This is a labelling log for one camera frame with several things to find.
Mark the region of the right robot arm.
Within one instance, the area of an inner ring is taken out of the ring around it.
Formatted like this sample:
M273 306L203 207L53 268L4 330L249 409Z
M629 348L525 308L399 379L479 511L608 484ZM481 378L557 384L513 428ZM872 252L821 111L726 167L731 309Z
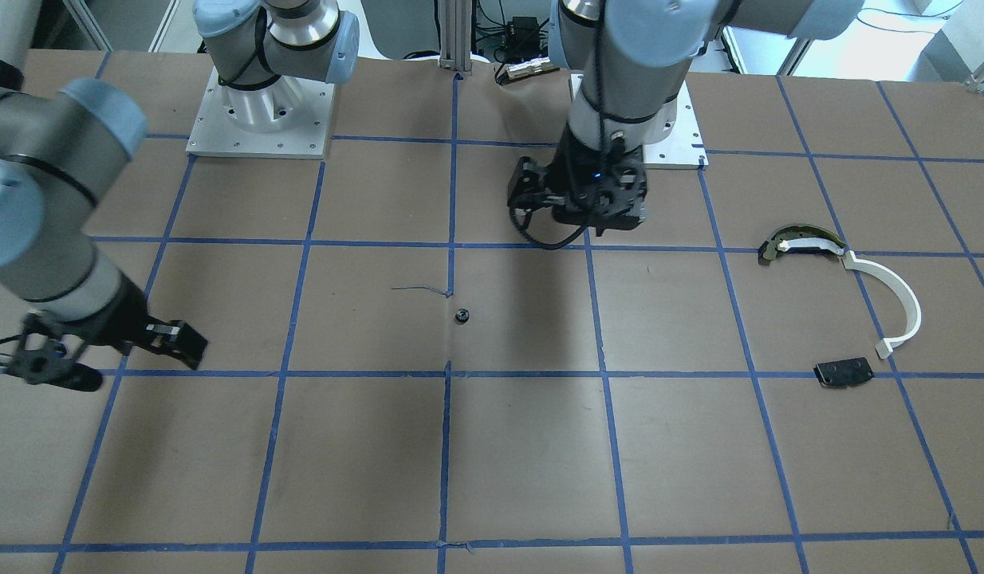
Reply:
M30 385L98 390L90 346L142 348L199 367L207 338L150 315L147 298L84 226L148 133L130 95L78 77L51 98L22 91L37 1L0 1L0 286L30 306L0 338L0 368ZM360 19L335 1L197 1L196 28L226 111L273 131L303 113L297 82L342 84L360 51Z

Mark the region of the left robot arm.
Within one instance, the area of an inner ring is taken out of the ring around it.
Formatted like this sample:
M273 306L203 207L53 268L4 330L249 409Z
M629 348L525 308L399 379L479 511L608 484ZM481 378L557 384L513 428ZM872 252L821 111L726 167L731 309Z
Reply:
M557 1L549 57L581 74L553 160L522 156L508 218L528 243L561 250L592 228L631 231L647 215L645 147L664 140L694 58L726 26L830 40L860 1Z

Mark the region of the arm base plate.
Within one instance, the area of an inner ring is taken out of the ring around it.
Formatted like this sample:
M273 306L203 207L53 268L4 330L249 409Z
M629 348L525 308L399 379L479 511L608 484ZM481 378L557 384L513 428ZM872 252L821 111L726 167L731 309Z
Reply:
M569 76L573 96L569 130L583 145L597 150L600 148L597 113L583 101L583 75L570 73ZM643 163L647 168L696 170L708 164L686 81L677 98L667 102L642 128L635 128L634 134L643 138Z
M222 86L212 72L186 150L218 159L323 160L334 126L336 85L281 77L258 91Z

